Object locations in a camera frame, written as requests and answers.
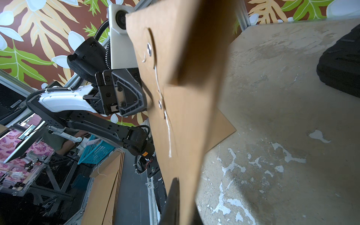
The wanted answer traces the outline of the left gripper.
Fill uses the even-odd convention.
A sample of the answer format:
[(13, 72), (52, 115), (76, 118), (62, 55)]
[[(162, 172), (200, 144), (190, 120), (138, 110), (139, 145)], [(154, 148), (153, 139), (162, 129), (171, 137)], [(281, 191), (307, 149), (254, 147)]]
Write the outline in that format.
[(83, 99), (103, 115), (131, 116), (147, 109), (138, 68), (105, 70), (95, 74), (96, 83)]

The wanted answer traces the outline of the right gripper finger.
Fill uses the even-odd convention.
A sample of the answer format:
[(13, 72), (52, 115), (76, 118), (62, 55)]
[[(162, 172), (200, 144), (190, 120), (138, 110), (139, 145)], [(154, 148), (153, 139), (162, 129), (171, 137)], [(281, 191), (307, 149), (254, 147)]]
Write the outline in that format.
[(180, 216), (180, 184), (179, 179), (174, 178), (171, 183), (164, 211), (159, 225), (178, 225)]

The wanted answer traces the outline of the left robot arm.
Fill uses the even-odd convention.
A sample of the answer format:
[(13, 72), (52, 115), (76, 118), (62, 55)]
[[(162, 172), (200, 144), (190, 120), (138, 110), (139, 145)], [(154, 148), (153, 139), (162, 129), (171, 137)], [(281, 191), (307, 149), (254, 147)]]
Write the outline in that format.
[(111, 67), (111, 45), (99, 42), (108, 27), (109, 21), (104, 21), (93, 37), (67, 57), (68, 66), (79, 76), (73, 86), (36, 91), (26, 98), (26, 106), (51, 126), (89, 132), (150, 159), (155, 146), (148, 126), (127, 127), (100, 118), (102, 114), (130, 116), (147, 107), (138, 68)]

